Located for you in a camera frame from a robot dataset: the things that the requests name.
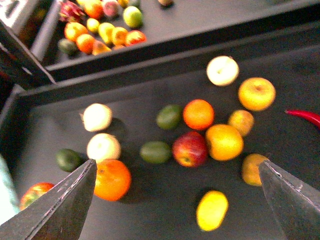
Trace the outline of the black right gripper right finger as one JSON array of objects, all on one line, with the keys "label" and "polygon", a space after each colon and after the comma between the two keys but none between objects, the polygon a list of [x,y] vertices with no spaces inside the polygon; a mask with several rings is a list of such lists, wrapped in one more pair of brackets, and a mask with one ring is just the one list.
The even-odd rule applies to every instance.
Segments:
[{"label": "black right gripper right finger", "polygon": [[259,176],[265,199],[288,240],[320,238],[320,192],[270,160]]}]

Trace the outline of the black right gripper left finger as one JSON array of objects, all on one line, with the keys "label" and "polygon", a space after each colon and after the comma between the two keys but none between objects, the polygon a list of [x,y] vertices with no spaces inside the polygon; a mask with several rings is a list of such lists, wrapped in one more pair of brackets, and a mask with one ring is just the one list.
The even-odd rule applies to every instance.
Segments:
[{"label": "black right gripper left finger", "polygon": [[2,240],[77,240],[96,182],[97,165],[87,160],[26,209],[0,226]]}]

